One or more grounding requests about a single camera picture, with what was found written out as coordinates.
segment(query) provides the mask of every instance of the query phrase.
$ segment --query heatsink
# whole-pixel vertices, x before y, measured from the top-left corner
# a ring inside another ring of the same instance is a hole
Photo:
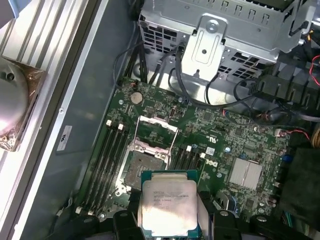
[[[261,172],[261,165],[252,161],[236,158],[231,170],[229,182],[251,190],[256,190]]]

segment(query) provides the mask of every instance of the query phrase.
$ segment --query black memory slot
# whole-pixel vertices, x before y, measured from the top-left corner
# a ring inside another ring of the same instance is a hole
[[[103,146],[103,150],[102,150],[102,153],[101,155],[99,156],[99,158],[101,159],[101,165],[99,166],[99,168],[97,169],[97,174],[94,178],[94,182],[92,182],[92,186],[91,186],[91,189],[90,189],[90,194],[89,194],[89,197],[85,203],[85,206],[87,208],[90,207],[90,204],[92,202],[92,198],[95,197],[95,193],[97,191],[97,188],[99,186],[99,182],[100,182],[100,178],[101,178],[101,174],[102,174],[102,171],[103,171],[103,166],[106,164],[106,158],[105,158],[105,155],[109,152],[109,148],[110,148],[110,145],[111,143],[115,140],[115,136],[117,134],[117,130],[116,129],[112,129],[112,131],[110,132],[109,136],[108,136],[108,139],[105,143],[105,145]]]
[[[98,178],[99,180],[98,180],[98,187],[97,187],[96,194],[91,202],[91,207],[90,207],[91,210],[96,207],[96,203],[99,200],[99,198],[101,197],[101,194],[102,194],[104,186],[105,186],[105,181],[108,176],[108,170],[110,169],[111,164],[112,164],[111,159],[115,154],[116,146],[119,145],[119,141],[121,139],[121,136],[122,136],[122,132],[117,131],[113,141],[107,147],[107,149],[108,149],[107,155],[104,156],[104,165],[101,169],[101,173]]]
[[[187,157],[182,162],[182,166],[181,166],[180,170],[188,170],[188,167],[189,167],[189,164],[191,162],[192,157],[193,157],[193,153],[192,153],[192,151],[189,151],[187,154]]]
[[[116,151],[115,151],[115,154],[112,156],[112,169],[111,171],[109,172],[108,174],[108,177],[105,181],[105,184],[104,184],[104,191],[103,191],[103,194],[102,194],[102,197],[99,199],[99,202],[97,204],[97,209],[100,209],[106,198],[107,198],[107,194],[110,190],[110,187],[111,187],[111,183],[113,181],[113,179],[115,178],[116,176],[116,173],[117,173],[117,167],[119,166],[119,162],[120,162],[120,159],[121,159],[121,156],[122,156],[122,153],[124,152],[124,150],[126,150],[126,143],[127,143],[127,138],[128,138],[128,132],[125,131],[122,135],[121,135],[121,139],[120,139],[120,142],[118,144],[118,146],[116,147]]]
[[[85,202],[85,205],[88,204],[89,199],[90,199],[90,194],[93,190],[93,187],[95,185],[95,182],[97,181],[97,177],[98,177],[98,173],[101,169],[101,166],[103,164],[103,158],[101,158],[101,156],[104,154],[104,146],[108,143],[108,141],[110,141],[110,139],[112,138],[113,134],[115,133],[115,130],[112,128],[108,128],[106,135],[104,137],[103,143],[102,143],[102,148],[98,154],[98,158],[96,160],[96,163],[94,165],[94,169],[93,172],[91,174],[90,180],[89,180],[89,184],[86,188],[85,191],[85,197],[83,199],[83,201]]]
[[[169,166],[170,170],[176,169],[177,163],[178,163],[183,151],[184,151],[184,149],[179,148],[178,153],[174,157],[171,158],[171,162],[170,162],[170,166]]]
[[[199,153],[196,153],[192,159],[192,162],[189,165],[189,170],[196,170],[199,161],[200,161],[200,155]]]
[[[179,156],[178,160],[174,165],[174,170],[181,170],[185,157],[186,157],[186,149],[183,149],[181,155]]]

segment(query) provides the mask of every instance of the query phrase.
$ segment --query white label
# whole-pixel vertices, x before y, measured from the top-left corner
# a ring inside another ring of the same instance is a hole
[[[219,139],[215,136],[206,136],[206,138],[209,140],[210,143],[216,144]]]
[[[72,129],[72,126],[66,125],[64,127],[64,130],[63,130],[63,133],[62,133],[58,148],[56,149],[57,151],[65,150],[67,142],[68,142],[68,138],[69,138],[70,133],[71,133],[71,129]]]
[[[207,147],[206,148],[206,151],[205,151],[205,154],[208,154],[208,155],[210,155],[210,156],[213,156],[214,154],[215,154],[215,151],[216,151],[216,149],[215,148],[212,148],[212,147]]]

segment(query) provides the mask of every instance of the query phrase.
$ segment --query black cable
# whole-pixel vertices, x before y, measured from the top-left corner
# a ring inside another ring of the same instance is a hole
[[[181,88],[182,91],[182,95],[184,97],[186,97],[190,103],[192,103],[194,106],[196,106],[197,108],[202,108],[202,109],[221,109],[221,108],[229,108],[229,107],[233,107],[235,105],[238,105],[240,103],[243,103],[249,99],[252,99],[253,96],[248,96],[245,97],[244,99],[240,99],[238,101],[235,102],[231,102],[231,103],[226,103],[226,104],[220,104],[220,105],[210,105],[210,104],[206,104],[197,100],[194,100],[187,92],[187,89],[183,83],[181,74],[182,74],[182,48],[181,46],[178,47],[178,51],[176,53],[176,58],[175,58],[175,71],[176,71],[176,77],[177,77],[177,81],[178,84]]]
[[[172,84],[171,84],[171,82],[170,82],[171,77],[172,77],[172,74],[174,73],[175,70],[176,70],[175,68],[172,68],[172,69],[170,70],[170,72],[169,72],[169,76],[168,76],[168,86],[169,86],[169,88],[171,89],[172,92],[174,92],[176,95],[179,96],[180,94],[177,93],[177,91],[174,89],[174,87],[172,86]]]
[[[128,77],[130,78],[133,70],[134,70],[134,67],[136,65],[136,60],[138,58],[138,54],[139,54],[139,46],[136,46],[133,51],[132,51],[132,54],[130,56],[130,60],[125,68],[125,71],[124,71],[124,76],[125,77]]]
[[[212,80],[205,86],[204,93],[205,93],[205,100],[206,100],[207,104],[211,105],[210,100],[209,100],[209,88],[210,88],[211,84],[218,79],[219,75],[220,74],[217,72],[216,75],[212,78]]]
[[[154,70],[154,74],[152,75],[152,77],[150,78],[150,81],[149,81],[149,84],[152,85],[154,84],[155,80],[156,80],[156,77],[157,75],[159,74],[160,70],[161,70],[161,67],[162,67],[162,64],[164,62],[164,60],[170,56],[172,56],[173,54],[175,54],[177,52],[177,48],[178,47],[175,47],[174,49],[172,49],[171,51],[167,52],[166,54],[164,54],[158,64],[156,65],[156,68]]]
[[[306,133],[308,133],[309,131],[303,127],[300,127],[300,126],[292,126],[292,125],[281,125],[281,124],[266,124],[266,123],[261,123],[261,122],[258,122],[254,116],[253,116],[253,113],[254,113],[254,107],[257,103],[257,100],[258,98],[256,98],[253,103],[251,104],[250,106],[250,112],[249,112],[249,116],[250,116],[250,119],[257,125],[261,126],[261,127],[268,127],[268,128],[280,128],[280,129],[287,129],[287,128],[291,128],[291,129],[298,129],[298,130],[302,130],[302,131],[305,131]]]
[[[139,45],[139,62],[140,62],[140,80],[142,83],[148,83],[148,69],[146,61],[145,47],[143,44]]]
[[[133,45],[132,47],[124,50],[123,52],[121,52],[114,60],[114,64],[113,64],[113,69],[112,69],[112,80],[113,80],[113,83],[115,85],[116,88],[118,89],[121,89],[121,86],[118,84],[118,81],[117,81],[117,78],[116,78],[116,68],[117,68],[117,64],[118,64],[118,61],[119,59],[122,57],[122,55],[126,54],[127,52],[133,50],[134,48],[136,48],[137,46],[143,44],[144,42],[141,41],[141,42],[138,42],[137,44]]]
[[[248,79],[242,79],[240,82],[238,82],[238,83],[235,85],[234,89],[233,89],[233,96],[234,96],[235,100],[237,100],[237,101],[240,100],[240,97],[239,97],[239,95],[238,95],[238,93],[237,93],[238,87],[239,87],[242,83],[245,83],[245,82],[248,82],[248,81],[255,81],[255,82],[256,82],[257,79],[248,78]],[[248,110],[250,109],[250,106],[249,106],[248,104],[246,104],[245,102],[242,102],[241,104],[244,105]]]
[[[294,110],[294,109],[291,109],[292,106],[286,104],[286,103],[283,103],[281,101],[276,101],[276,103],[278,104],[279,107],[281,107],[283,110],[293,114],[295,117],[301,119],[301,120],[305,120],[305,121],[308,121],[308,122],[314,122],[314,123],[320,123],[320,117],[317,117],[317,116],[310,116],[310,115],[306,115],[304,113],[302,113],[301,111],[299,110]]]

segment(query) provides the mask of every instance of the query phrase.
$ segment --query screw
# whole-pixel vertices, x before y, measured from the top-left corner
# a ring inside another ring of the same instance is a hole
[[[263,216],[257,216],[256,219],[259,221],[259,222],[262,222],[262,223],[265,223],[267,221],[267,219]]]
[[[227,147],[224,149],[224,152],[227,153],[227,154],[230,153],[230,152],[231,152],[231,148],[227,146]]]
[[[229,216],[229,213],[227,211],[221,211],[220,215],[226,217]]]
[[[206,24],[206,30],[213,34],[218,30],[218,26],[216,24],[214,24],[213,22],[208,21],[208,23]]]

